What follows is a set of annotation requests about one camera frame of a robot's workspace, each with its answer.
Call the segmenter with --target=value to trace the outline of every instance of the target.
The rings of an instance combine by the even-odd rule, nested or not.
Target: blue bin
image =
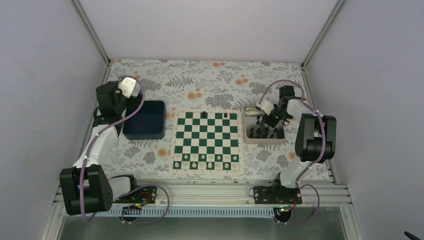
[[[127,108],[125,117],[137,108]],[[163,101],[144,101],[140,111],[123,122],[122,133],[128,140],[151,140],[165,137],[167,109]]]

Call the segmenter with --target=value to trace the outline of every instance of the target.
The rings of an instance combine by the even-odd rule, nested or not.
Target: metal frame
[[[340,207],[341,219],[343,220],[344,231],[348,240],[363,240],[361,228],[358,222],[355,209],[352,206]]]
[[[83,6],[81,5],[79,0],[71,0],[73,3],[73,6],[75,7],[76,11],[79,14],[79,17],[81,18],[82,22],[85,25],[85,29],[87,29],[88,34],[90,35],[91,39],[94,42],[94,45],[96,46],[98,52],[100,53],[101,57],[103,58],[103,61],[106,64],[110,63],[110,58],[108,57],[108,54],[106,53],[105,49],[103,48],[102,43],[100,42],[99,37],[97,36],[96,32],[94,31],[94,28],[92,24],[89,21],[89,18],[87,17],[86,12],[83,9]]]
[[[173,207],[285,207],[288,204],[255,204],[249,196],[249,189],[253,186],[269,186],[269,180],[160,180],[138,179],[137,184],[154,182],[162,186],[172,199]],[[352,201],[346,185],[334,185],[332,181],[302,181],[303,184],[313,184],[319,192],[320,205],[323,207],[351,206]],[[317,196],[314,190],[304,188],[301,190],[303,204],[297,207],[313,207],[317,205]],[[63,205],[62,189],[57,191],[54,198],[55,205]],[[116,203],[113,206],[127,206],[128,204]],[[156,203],[152,207],[166,207],[165,193],[158,189]]]
[[[346,0],[338,0],[336,4],[334,5],[334,8],[332,9],[330,15],[327,18],[327,21],[324,23],[324,26],[322,27],[321,31],[319,32],[318,36],[316,37],[315,41],[313,42],[312,47],[310,48],[309,52],[306,55],[305,60],[302,63],[302,66],[305,68],[309,61],[311,60],[312,56],[315,53],[315,50],[320,45],[321,40],[326,35],[327,31],[329,30],[331,24],[333,23],[334,19],[336,18],[337,14],[339,13],[341,7],[345,3]]]
[[[48,213],[47,221],[41,232],[40,240],[55,240],[58,238],[62,221],[66,214],[64,205],[53,205]]]

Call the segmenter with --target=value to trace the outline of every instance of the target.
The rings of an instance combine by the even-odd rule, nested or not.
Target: mounting plate
[[[155,204],[156,193],[157,193],[157,188],[155,186],[143,187],[143,188],[137,190],[136,192],[134,192],[131,195],[128,195],[128,196],[125,196],[125,197],[122,197],[122,198],[115,200],[113,203],[114,204],[142,203],[143,200],[147,201],[147,197],[149,196],[148,194],[144,194],[144,193],[148,193],[151,196],[150,201],[148,201],[147,204]]]
[[[272,186],[255,186],[253,188],[253,196],[255,204],[296,204],[302,203],[302,196],[299,188],[287,188],[280,186],[276,188]]]

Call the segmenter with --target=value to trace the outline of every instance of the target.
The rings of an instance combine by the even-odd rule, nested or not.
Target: table surface
[[[299,122],[293,119],[284,129],[286,138],[282,144],[243,143],[242,175],[169,172],[175,109],[241,110],[245,105],[255,105],[265,89],[280,79],[295,81],[305,89],[299,63],[114,59],[108,81],[116,81],[121,75],[138,78],[146,89],[147,101],[165,102],[165,137],[161,140],[128,140],[120,134],[103,165],[108,177],[133,174],[138,179],[271,180],[297,158],[295,139]],[[276,103],[281,86],[273,86],[265,99]],[[300,96],[300,89],[295,88],[295,92]],[[315,164],[305,177],[305,180],[328,179],[325,164]]]

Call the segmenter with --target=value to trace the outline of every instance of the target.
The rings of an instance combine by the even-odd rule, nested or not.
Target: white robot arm
[[[108,128],[101,135],[99,132],[123,119],[123,112],[128,106],[138,106],[141,103],[140,93],[138,96],[131,96],[135,85],[134,79],[126,77],[122,81],[107,82],[96,89],[99,106],[94,111],[89,143],[92,143],[96,136],[97,139],[92,143],[88,156],[85,153],[90,144],[85,147],[83,154],[73,166],[62,169],[59,175],[63,200],[69,215],[81,214],[80,188],[84,188],[85,212],[95,213],[108,211],[117,197],[128,193],[132,186],[134,187],[135,179],[118,176],[108,180],[102,169],[112,145],[121,133],[122,123]],[[84,160],[86,160],[84,186],[80,186],[79,178]]]

